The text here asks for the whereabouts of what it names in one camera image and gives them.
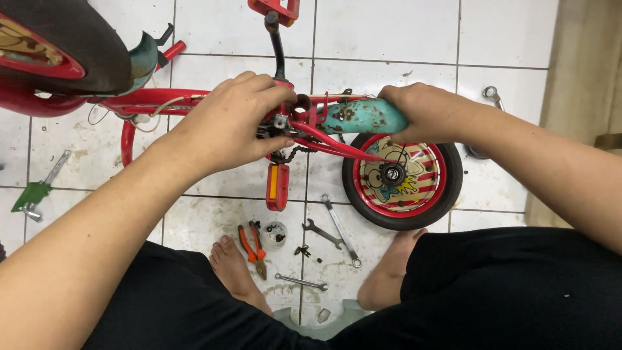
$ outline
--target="red pedal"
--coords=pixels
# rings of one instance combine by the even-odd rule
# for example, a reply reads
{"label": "red pedal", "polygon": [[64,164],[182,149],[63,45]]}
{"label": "red pedal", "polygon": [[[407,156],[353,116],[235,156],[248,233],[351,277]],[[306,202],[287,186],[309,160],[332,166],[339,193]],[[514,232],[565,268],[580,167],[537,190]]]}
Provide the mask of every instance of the red pedal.
{"label": "red pedal", "polygon": [[287,8],[281,6],[281,0],[248,0],[248,7],[266,15],[268,11],[275,10],[279,13],[279,23],[290,27],[298,19],[300,0],[287,0]]}
{"label": "red pedal", "polygon": [[282,212],[287,205],[288,193],[289,167],[285,164],[270,164],[266,189],[266,205],[268,209],[274,212]]}

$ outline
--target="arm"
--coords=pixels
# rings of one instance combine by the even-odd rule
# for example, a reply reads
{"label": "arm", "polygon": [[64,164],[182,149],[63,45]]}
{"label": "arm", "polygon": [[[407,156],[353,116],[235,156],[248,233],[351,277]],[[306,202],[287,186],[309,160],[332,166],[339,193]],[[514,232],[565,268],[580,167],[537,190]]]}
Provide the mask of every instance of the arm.
{"label": "arm", "polygon": [[151,230],[190,186],[293,144],[255,133],[268,111],[295,100],[265,74],[223,82],[135,162],[0,264],[2,348],[80,348]]}
{"label": "arm", "polygon": [[622,158],[423,83],[385,87],[380,97],[411,122],[394,142],[481,149],[570,225],[622,255]]}

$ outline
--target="pliers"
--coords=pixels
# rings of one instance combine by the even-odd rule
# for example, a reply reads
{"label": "pliers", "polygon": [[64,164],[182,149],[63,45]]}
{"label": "pliers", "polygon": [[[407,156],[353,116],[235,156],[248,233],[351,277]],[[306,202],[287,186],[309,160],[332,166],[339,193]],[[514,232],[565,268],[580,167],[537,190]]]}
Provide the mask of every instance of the pliers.
{"label": "pliers", "polygon": [[253,221],[249,221],[248,225],[251,229],[251,232],[253,233],[253,236],[255,236],[255,246],[257,247],[257,252],[255,253],[251,248],[250,244],[248,244],[248,241],[246,240],[246,235],[244,234],[244,226],[242,225],[238,226],[239,242],[242,244],[242,247],[244,247],[246,253],[248,254],[248,261],[255,264],[255,269],[257,270],[257,273],[265,281],[267,278],[266,263],[264,263],[264,257],[266,256],[266,252],[261,247],[261,241],[259,239],[259,229],[257,228],[257,225],[255,225]]}

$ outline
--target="white tile floor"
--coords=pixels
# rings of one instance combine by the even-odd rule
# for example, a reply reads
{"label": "white tile floor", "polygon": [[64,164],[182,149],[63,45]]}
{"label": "white tile floor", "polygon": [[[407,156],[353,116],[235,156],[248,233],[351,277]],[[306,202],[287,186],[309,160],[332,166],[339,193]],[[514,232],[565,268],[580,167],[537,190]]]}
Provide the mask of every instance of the white tile floor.
{"label": "white tile floor", "polygon": [[[281,30],[287,76],[299,93],[377,94],[387,84],[425,82],[482,103],[481,91],[499,89],[506,110],[539,122],[558,0],[302,0],[300,19]],[[244,70],[274,73],[272,49],[259,14],[246,1],[230,0],[89,0],[117,30],[128,47],[145,30],[159,37],[167,22],[175,40],[188,45],[149,87],[211,89]],[[60,118],[32,118],[0,110],[0,241],[9,253],[69,210],[122,167],[121,121],[111,113],[89,125],[91,106]],[[95,108],[91,119],[105,111]],[[153,134],[137,133],[135,155],[173,128],[180,117],[163,118]],[[430,227],[458,232],[522,225],[527,191],[491,161],[466,157],[462,194],[455,210]],[[29,181],[43,179],[64,149],[73,151],[39,206],[45,221],[37,224],[10,208]],[[356,291],[391,242],[394,232],[365,221],[348,204],[341,185],[341,160],[326,154],[298,155],[290,165],[290,202],[284,212],[270,212],[265,196],[267,161],[216,174],[200,181],[167,213],[149,240],[168,247],[208,253],[222,234],[235,236],[249,220],[279,220],[289,230],[285,246],[268,252],[268,281],[253,272],[274,309],[292,307],[292,317],[316,324],[322,308],[341,313],[340,300]],[[348,254],[300,224],[311,217],[338,236],[325,208],[317,202],[328,192],[350,234],[363,267],[353,268]],[[308,243],[311,258],[292,255]],[[320,257],[323,262],[317,263]],[[328,282],[328,291],[281,283],[281,272]]]}

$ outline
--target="green tool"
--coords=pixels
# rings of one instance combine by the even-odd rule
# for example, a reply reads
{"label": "green tool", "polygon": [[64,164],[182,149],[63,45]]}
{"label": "green tool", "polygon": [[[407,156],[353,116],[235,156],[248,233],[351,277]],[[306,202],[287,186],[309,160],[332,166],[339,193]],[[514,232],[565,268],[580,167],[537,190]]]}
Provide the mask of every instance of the green tool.
{"label": "green tool", "polygon": [[34,207],[41,203],[43,198],[50,194],[52,190],[51,183],[60,171],[60,168],[63,167],[69,156],[71,155],[71,151],[65,151],[63,155],[60,157],[50,174],[45,178],[44,181],[39,182],[29,182],[22,192],[22,195],[19,196],[17,202],[11,209],[11,212],[23,212],[32,220],[36,222],[41,222],[43,217],[33,211]]}

